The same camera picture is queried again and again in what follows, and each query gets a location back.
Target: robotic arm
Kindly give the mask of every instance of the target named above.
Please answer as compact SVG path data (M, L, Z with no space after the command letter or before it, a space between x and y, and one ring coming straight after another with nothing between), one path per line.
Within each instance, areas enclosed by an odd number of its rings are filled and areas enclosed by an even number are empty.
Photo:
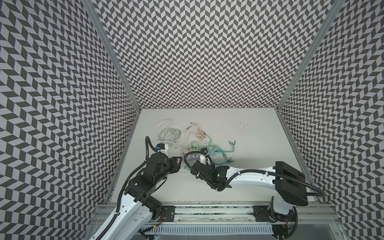
M150 158L148 145L155 151ZM196 161L190 166L187 161L190 154L201 154L206 161ZM166 145L158 144L153 147L149 137L146 137L146 161L129 175L120 191L114 212L90 240L129 240L137 232L149 240L156 239L156 235L145 235L141 230L149 221L160 219L161 202L151 194L161 187L167 175L180 170L182 160L181 157L168 158ZM305 183L305 176L284 162L276 162L274 167L265 169L215 167L206 148L187 153L184 162L190 168L191 174L204 180L216 191L245 184L275 189L277 194L272 197L268 208L270 222L285 222L294 205L308 205L306 187L324 194L317 187Z

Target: black and white chevron pattern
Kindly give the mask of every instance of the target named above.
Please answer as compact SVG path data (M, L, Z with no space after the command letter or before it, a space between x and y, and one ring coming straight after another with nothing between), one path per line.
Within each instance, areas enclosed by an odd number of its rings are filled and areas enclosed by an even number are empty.
M351 239L384 239L384 4L345 3L283 115Z
M135 112L78 0L0 0L0 109L0 239L79 239Z
M94 0L143 108L275 107L332 3Z

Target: patterned wall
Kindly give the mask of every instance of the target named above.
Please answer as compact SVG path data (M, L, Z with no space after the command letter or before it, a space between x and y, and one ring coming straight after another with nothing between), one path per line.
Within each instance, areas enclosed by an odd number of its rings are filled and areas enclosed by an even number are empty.
M333 0L94 0L143 108L274 107Z
M0 1L0 239L78 239L134 111L78 0Z
M381 0L349 0L283 115L351 239L384 239Z

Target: white table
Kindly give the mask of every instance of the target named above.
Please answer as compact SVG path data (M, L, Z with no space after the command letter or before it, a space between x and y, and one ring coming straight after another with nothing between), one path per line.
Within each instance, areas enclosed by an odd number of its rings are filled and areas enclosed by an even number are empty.
M236 140L235 151L227 154L234 160L229 166L257 169L274 166L275 161L284 161L301 171L273 108L143 109L118 176L116 190L110 198L111 202L117 201L125 179L143 162L145 136L149 136L155 146L157 139L153 130L156 125L167 119L184 127L190 126L190 122L198 123L222 149L231 149L228 140ZM157 133L168 125L169 122L163 123ZM197 128L191 128L187 134L191 131L196 133ZM191 140L197 140L196 136L191 134L189 141ZM185 148L187 144L185 147L173 149L168 155L181 156ZM221 154L214 156L213 160L224 161ZM167 182L152 196L162 202L254 202L270 201L275 193L271 189L252 185L216 192L203 180L196 179L189 172L180 171L168 175Z

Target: coiled white cable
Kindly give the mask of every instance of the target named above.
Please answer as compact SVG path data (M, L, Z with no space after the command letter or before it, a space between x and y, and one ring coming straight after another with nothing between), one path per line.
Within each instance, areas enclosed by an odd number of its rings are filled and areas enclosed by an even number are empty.
M159 133L159 136L157 136L156 135L157 127L160 126L161 124L163 124L164 122L167 122L167 121L170 122L170 125L168 127L164 128ZM177 144L177 140L181 137L182 132L178 128L173 128L173 126L178 126L184 131L184 142L180 145ZM157 137L158 142L168 144L168 147L169 147L168 152L170 152L173 149L173 146L177 146L177 147L183 146L187 140L187 132L186 132L185 128L181 125L173 124L171 120L165 120L165 121L159 123L155 127L155 129L153 130L153 134L155 135L155 137Z

